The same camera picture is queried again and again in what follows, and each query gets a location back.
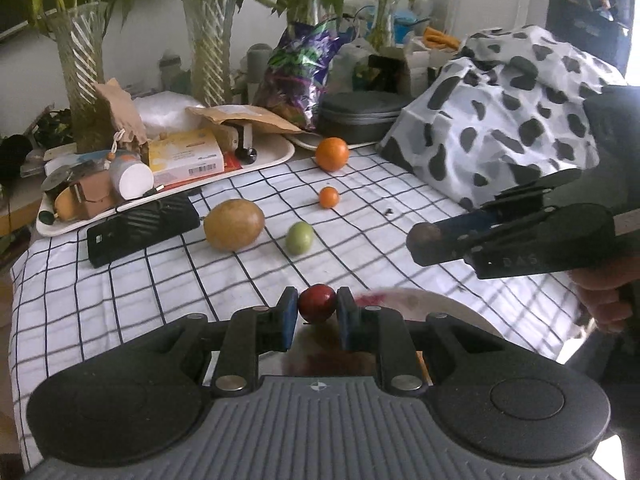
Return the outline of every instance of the cow print bag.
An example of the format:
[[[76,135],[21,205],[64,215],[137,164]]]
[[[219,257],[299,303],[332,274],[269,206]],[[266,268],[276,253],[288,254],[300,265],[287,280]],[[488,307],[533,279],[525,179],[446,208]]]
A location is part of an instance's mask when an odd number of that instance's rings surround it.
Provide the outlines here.
[[[543,28],[479,32],[402,110],[380,152],[471,209],[542,175],[596,166],[582,101],[607,84],[626,82]]]

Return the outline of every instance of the white tablecloth with black grid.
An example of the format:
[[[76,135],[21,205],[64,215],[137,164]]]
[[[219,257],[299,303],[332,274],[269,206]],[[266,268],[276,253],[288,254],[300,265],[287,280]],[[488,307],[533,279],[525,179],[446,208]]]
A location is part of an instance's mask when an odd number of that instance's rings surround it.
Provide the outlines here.
[[[318,205],[324,186],[340,192],[333,210]],[[404,246],[409,229],[463,210],[371,148],[353,152],[335,174],[298,160],[209,184],[191,200],[205,216],[238,197],[255,202],[266,217],[260,237],[238,253],[213,250],[200,227],[94,269],[84,228],[37,241],[15,264],[10,367],[27,468],[42,457],[26,406],[47,376],[191,312],[217,320],[247,306],[273,306],[288,285],[431,290],[470,306],[510,341],[552,358],[575,334],[578,303],[562,274],[481,281],[461,261],[414,264]],[[308,253],[291,258],[284,237],[299,220],[313,226],[317,239]]]

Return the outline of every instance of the small orange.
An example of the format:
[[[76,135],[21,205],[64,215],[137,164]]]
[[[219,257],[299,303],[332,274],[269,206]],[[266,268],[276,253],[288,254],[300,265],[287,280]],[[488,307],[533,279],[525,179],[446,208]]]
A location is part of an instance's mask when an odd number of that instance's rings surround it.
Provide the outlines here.
[[[338,171],[349,160],[349,147],[338,137],[323,139],[316,149],[316,164],[325,171]]]
[[[318,198],[320,199],[320,205],[325,209],[331,209],[340,202],[338,190],[331,186],[323,187]]]

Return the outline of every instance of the metal screw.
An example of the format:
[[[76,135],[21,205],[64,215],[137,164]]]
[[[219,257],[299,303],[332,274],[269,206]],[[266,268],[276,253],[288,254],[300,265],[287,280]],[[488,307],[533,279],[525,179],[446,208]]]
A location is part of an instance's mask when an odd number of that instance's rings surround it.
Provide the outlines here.
[[[422,380],[413,375],[396,375],[391,379],[391,385],[396,390],[403,392],[412,392],[422,386]]]
[[[223,375],[216,379],[216,387],[223,392],[237,392],[246,386],[244,377],[239,375]]]

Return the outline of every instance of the plant pot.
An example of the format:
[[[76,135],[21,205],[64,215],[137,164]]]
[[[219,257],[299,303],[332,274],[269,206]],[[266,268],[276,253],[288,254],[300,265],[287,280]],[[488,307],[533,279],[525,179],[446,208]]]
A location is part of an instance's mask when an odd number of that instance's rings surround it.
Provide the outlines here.
[[[231,102],[229,43],[237,0],[182,0],[191,43],[191,94],[202,104]]]
[[[104,83],[102,36],[107,8],[103,2],[93,2],[47,18],[58,46],[78,153],[108,149],[113,142],[108,105],[98,99],[94,86]]]

